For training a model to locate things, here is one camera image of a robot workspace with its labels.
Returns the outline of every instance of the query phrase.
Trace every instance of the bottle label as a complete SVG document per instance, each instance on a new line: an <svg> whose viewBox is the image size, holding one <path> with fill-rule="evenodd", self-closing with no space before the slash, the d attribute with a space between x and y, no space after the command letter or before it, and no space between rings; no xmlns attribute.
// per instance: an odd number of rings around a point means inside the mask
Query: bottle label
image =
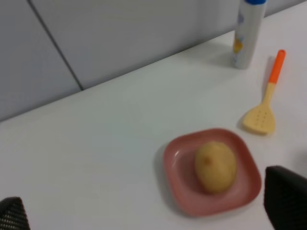
<svg viewBox="0 0 307 230"><path fill-rule="evenodd" d="M244 24L245 18L244 15L242 14L241 10L239 11L238 19L237 19L237 29L235 33L235 42L233 45L233 50L235 54L235 63L237 61L237 56L238 53L242 50L243 48L243 40L244 40L244 33L242 33L242 27Z"/></svg>

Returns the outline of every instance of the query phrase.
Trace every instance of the potato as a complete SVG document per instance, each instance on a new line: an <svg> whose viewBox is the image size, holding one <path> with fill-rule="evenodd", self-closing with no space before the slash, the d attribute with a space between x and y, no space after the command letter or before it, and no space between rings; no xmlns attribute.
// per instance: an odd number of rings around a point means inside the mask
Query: potato
<svg viewBox="0 0 307 230"><path fill-rule="evenodd" d="M196 175L208 193L229 189L236 179L236 169L234 153L222 142L208 142L196 152Z"/></svg>

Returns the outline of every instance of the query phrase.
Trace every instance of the spatula head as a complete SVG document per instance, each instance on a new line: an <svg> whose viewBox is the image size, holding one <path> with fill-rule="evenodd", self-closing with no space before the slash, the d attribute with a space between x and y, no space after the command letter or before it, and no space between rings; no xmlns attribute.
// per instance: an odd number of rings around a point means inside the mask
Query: spatula head
<svg viewBox="0 0 307 230"><path fill-rule="evenodd" d="M258 105L245 115L243 126L259 134L273 133L275 131L274 114L268 105Z"/></svg>

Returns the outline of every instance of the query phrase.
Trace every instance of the blue bottle cap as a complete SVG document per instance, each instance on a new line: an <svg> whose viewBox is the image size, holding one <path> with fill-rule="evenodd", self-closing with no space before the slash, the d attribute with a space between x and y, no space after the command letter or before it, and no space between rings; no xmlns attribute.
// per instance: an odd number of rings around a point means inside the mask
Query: blue bottle cap
<svg viewBox="0 0 307 230"><path fill-rule="evenodd" d="M245 1L251 5L261 5L265 4L267 0L245 0Z"/></svg>

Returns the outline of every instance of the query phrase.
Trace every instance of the white wall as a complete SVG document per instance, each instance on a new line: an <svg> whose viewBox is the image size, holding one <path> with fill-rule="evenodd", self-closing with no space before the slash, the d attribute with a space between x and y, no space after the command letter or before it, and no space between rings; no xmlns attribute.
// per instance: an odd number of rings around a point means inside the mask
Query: white wall
<svg viewBox="0 0 307 230"><path fill-rule="evenodd" d="M0 29L0 121L80 91L26 1L0 1Z"/></svg>
<svg viewBox="0 0 307 230"><path fill-rule="evenodd" d="M85 88L233 28L239 0L32 0ZM268 13L304 0L268 0Z"/></svg>

